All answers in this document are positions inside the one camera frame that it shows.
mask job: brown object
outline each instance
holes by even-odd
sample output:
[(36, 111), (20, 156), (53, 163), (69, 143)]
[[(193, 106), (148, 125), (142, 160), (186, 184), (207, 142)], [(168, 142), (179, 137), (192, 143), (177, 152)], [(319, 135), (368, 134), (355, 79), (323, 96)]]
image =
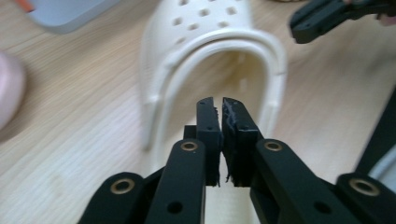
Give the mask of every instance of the brown object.
[(20, 62), (0, 51), (0, 130), (12, 119), (23, 96), (25, 75)]

